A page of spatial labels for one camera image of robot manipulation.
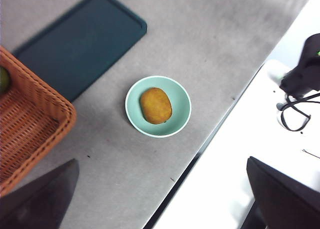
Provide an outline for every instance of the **bowl rim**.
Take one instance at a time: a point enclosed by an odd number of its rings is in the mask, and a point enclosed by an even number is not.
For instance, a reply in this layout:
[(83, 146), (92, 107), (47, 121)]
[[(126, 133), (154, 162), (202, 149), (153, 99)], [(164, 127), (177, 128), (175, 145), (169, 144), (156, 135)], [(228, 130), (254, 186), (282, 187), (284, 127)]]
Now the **bowl rim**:
[[(166, 134), (166, 135), (154, 135), (154, 134), (150, 134), (150, 133), (148, 133), (148, 132), (145, 132), (145, 131), (143, 131), (142, 129), (140, 129), (140, 128), (132, 121), (132, 119), (131, 119), (131, 117), (130, 117), (130, 115), (129, 115), (129, 112), (128, 112), (128, 98), (129, 98), (129, 95), (130, 95), (131, 91), (133, 90), (133, 88), (134, 88), (137, 84), (141, 83), (141, 82), (144, 81), (144, 80), (150, 79), (150, 78), (164, 78), (164, 79), (167, 79), (167, 80), (170, 80), (170, 81), (176, 83), (179, 87), (182, 88), (182, 90), (184, 91), (184, 93), (186, 94), (186, 96), (187, 96), (187, 98), (188, 98), (189, 107), (190, 107), (189, 115), (188, 115), (186, 121), (184, 122), (184, 124), (183, 124), (178, 130), (176, 130), (176, 131), (174, 131), (174, 132), (172, 132), (172, 133), (170, 133), (170, 134)], [(141, 78), (140, 80), (136, 81), (136, 82), (130, 87), (129, 91), (128, 91), (127, 94), (126, 94), (124, 106), (125, 106), (126, 115), (127, 115), (128, 119), (129, 119), (130, 123), (134, 126), (134, 128), (137, 129), (137, 130), (138, 130), (139, 132), (141, 132), (142, 134), (145, 134), (145, 135), (147, 135), (147, 136), (149, 136), (149, 137), (153, 137), (153, 138), (167, 138), (167, 137), (173, 136), (173, 135), (177, 134), (178, 132), (180, 132), (180, 131), (187, 125), (187, 123), (188, 123), (188, 121), (189, 121), (189, 119), (190, 119), (190, 117), (191, 117), (191, 111), (192, 111), (191, 99), (190, 99), (190, 96), (189, 96), (187, 90), (186, 90), (179, 82), (177, 82), (176, 80), (174, 80), (174, 79), (172, 79), (172, 78), (170, 78), (170, 77), (167, 77), (167, 76), (163, 76), (163, 75), (151, 75), (151, 76), (146, 76), (146, 77)]]

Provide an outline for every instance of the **mint green bowl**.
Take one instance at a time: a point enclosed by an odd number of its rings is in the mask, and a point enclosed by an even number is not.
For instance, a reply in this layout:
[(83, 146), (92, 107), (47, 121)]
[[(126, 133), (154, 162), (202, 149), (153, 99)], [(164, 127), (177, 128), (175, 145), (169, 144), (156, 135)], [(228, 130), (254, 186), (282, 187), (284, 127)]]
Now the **mint green bowl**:
[[(164, 123), (151, 124), (144, 118), (140, 97), (149, 88), (162, 89), (171, 102), (172, 116)], [(165, 138), (180, 132), (191, 116), (191, 100), (182, 85), (175, 80), (153, 75), (137, 81), (125, 98), (125, 111), (131, 124), (141, 133), (154, 138)]]

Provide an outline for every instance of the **woven basket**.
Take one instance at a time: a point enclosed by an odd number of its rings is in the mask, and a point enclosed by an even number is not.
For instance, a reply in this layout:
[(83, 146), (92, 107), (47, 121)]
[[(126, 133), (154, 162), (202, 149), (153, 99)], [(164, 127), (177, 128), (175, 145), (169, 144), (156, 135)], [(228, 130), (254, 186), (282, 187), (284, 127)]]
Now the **woven basket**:
[(10, 74), (0, 95), (0, 196), (7, 194), (76, 122), (76, 110), (58, 92), (0, 46)]

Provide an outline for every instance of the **cable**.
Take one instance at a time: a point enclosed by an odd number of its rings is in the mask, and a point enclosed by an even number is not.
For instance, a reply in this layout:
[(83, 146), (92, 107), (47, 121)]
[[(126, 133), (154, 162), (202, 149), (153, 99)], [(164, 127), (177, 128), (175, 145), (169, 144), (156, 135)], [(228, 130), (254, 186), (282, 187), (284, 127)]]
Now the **cable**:
[[(289, 98), (289, 95), (286, 95), (285, 97), (285, 100), (287, 102), (287, 104), (283, 105), (279, 111), (282, 111), (281, 112), (281, 122), (282, 122), (282, 125), (289, 131), (291, 132), (298, 132), (298, 131), (301, 131), (302, 129), (304, 129), (306, 127), (306, 125), (308, 124), (308, 122), (310, 121), (311, 119), (311, 115), (307, 115), (305, 114), (303, 111), (299, 110), (298, 108), (295, 107), (296, 104), (299, 104), (299, 103), (317, 103), (317, 104), (320, 104), (320, 101), (314, 101), (314, 100), (310, 100), (310, 99), (313, 99), (313, 98), (316, 98), (316, 97), (319, 97), (320, 96), (320, 93), (316, 93), (314, 95), (310, 95), (310, 96), (307, 96), (307, 97), (302, 97), (302, 98), (298, 98), (296, 101), (291, 101), (290, 98)], [(303, 123), (303, 125), (301, 127), (299, 127), (298, 129), (291, 129), (288, 125), (287, 125), (287, 122), (285, 120), (285, 116), (284, 116), (284, 112), (286, 109), (288, 108), (292, 108), (294, 109), (296, 112), (302, 114), (303, 116), (305, 116), (305, 121)]]

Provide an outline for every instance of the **gray carpet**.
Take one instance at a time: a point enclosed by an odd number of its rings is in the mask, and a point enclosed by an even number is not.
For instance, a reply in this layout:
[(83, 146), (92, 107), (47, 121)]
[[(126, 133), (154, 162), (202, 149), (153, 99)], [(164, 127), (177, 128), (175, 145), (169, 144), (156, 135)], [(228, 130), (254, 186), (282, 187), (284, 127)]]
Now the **gray carpet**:
[[(1, 44), (13, 50), (78, 1), (1, 0)], [(21, 183), (79, 160), (64, 229), (142, 228), (307, 2), (119, 1), (147, 34), (74, 102), (75, 128)], [(127, 120), (128, 89), (150, 75), (177, 80), (191, 97), (191, 119), (175, 136), (150, 138)]]

